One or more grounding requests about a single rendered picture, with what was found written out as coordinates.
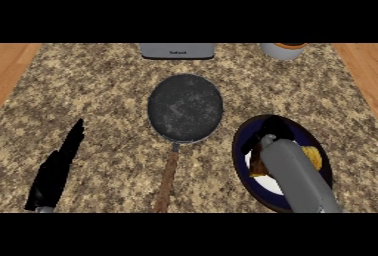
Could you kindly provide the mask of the dark blue plate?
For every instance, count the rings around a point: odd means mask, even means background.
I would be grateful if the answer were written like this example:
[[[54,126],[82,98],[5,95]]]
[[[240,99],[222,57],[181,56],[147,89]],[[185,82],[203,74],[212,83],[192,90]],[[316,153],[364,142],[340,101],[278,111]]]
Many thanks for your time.
[[[250,118],[234,137],[232,158],[243,185],[271,210],[340,212],[330,158],[296,121],[278,115]]]

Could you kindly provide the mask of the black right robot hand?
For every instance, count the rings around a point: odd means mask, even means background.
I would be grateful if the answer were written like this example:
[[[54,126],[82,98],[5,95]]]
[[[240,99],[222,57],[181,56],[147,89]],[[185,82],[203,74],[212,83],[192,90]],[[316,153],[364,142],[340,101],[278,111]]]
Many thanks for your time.
[[[260,129],[253,133],[247,142],[241,147],[241,152],[247,154],[262,141],[266,135],[275,135],[278,139],[294,140],[296,136],[284,119],[278,115],[272,115],[262,123]]]

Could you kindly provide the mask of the yellow-brown sweet potato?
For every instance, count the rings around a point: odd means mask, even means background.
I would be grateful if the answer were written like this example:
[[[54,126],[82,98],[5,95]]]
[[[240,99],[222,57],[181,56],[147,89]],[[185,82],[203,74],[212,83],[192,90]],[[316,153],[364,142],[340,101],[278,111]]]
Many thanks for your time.
[[[305,155],[307,156],[315,169],[321,170],[322,168],[322,156],[319,153],[319,150],[313,146],[303,146],[302,150],[305,152]],[[260,177],[260,176],[271,176],[269,171],[266,169],[265,163],[260,159],[260,152],[262,152],[262,147],[257,146],[251,150],[251,158],[250,158],[250,170],[248,170],[248,175],[251,178]]]

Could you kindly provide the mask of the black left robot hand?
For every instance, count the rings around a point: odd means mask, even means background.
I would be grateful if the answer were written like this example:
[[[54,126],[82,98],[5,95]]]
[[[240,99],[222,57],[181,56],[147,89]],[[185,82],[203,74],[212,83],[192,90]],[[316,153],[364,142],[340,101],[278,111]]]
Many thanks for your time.
[[[40,165],[37,176],[31,185],[25,210],[34,211],[37,207],[56,207],[82,141],[85,139],[83,119],[73,126],[62,146],[55,150]]]

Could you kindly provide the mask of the grey appliance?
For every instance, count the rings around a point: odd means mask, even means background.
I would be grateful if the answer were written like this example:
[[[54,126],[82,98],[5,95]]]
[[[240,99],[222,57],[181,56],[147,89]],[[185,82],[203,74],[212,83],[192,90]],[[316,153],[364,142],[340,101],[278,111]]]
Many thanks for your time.
[[[141,43],[142,57],[147,59],[212,59],[214,43]]]

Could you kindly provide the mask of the grey cup with orange rim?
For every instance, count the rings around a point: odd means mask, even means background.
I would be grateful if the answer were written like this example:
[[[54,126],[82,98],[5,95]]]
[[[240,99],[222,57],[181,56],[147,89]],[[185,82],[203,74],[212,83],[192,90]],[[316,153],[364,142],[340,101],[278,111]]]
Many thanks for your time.
[[[285,43],[262,43],[260,48],[263,52],[278,60],[294,60],[303,53],[306,43],[285,44]]]

